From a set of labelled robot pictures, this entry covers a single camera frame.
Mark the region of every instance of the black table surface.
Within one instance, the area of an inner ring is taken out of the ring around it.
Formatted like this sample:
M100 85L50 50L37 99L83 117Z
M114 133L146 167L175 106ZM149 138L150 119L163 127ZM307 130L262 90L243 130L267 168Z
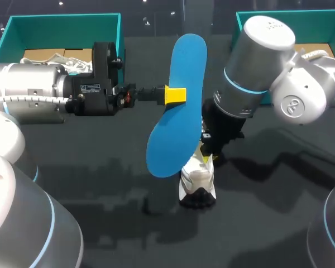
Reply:
M167 83L177 38L127 37L126 81ZM223 86L231 36L205 39L208 98ZM177 176L147 171L147 139L163 110L137 103L113 117L23 127L45 190L82 228L83 268L311 267L307 227L335 185L335 109L292 126L259 108L246 138L224 148L217 204L203 211L179 207Z

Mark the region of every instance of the shoe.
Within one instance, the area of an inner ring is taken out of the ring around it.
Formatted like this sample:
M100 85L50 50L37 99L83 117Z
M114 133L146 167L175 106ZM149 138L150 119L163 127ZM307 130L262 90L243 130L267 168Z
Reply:
M20 60L22 64L61 64L69 74L91 73L93 71L92 62L86 63L85 61L76 58L66 58L58 53L55 53L48 60L30 60L23 58Z
M216 202L213 155L204 156L199 143L194 155L181 170L179 199L183 207L205 208Z

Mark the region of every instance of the cardboard box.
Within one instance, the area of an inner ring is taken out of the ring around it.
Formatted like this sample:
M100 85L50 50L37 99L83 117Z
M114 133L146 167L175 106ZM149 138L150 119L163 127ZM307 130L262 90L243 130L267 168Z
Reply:
M288 25L295 34L296 51L304 48L306 52L325 50L335 58L335 9L297 10L297 11L251 11L237 12L236 25L232 37L235 46L245 22L252 16L269 16ZM270 104L269 93L262 104Z
M56 52L91 61L94 42L114 42L125 61L120 14L11 16L0 40L0 63L19 63L24 56L47 60ZM123 70L118 76L123 83Z
M76 58L86 63L92 61L92 49L27 49L23 54L23 58L45 61L56 53L66 58Z

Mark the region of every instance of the blue insole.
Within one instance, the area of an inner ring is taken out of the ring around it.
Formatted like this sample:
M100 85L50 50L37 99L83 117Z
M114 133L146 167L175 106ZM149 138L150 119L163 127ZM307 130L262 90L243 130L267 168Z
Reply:
M178 39L171 57L169 87L186 88L186 103L166 107L150 134L146 163L157 178L178 173L198 145L206 61L207 48L202 37L187 34Z

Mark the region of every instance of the label sticker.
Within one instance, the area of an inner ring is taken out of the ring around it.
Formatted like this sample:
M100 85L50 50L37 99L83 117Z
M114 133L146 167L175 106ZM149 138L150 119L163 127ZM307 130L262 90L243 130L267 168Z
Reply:
M93 84L93 85L81 85L80 91L82 93L98 93L101 91L101 85Z

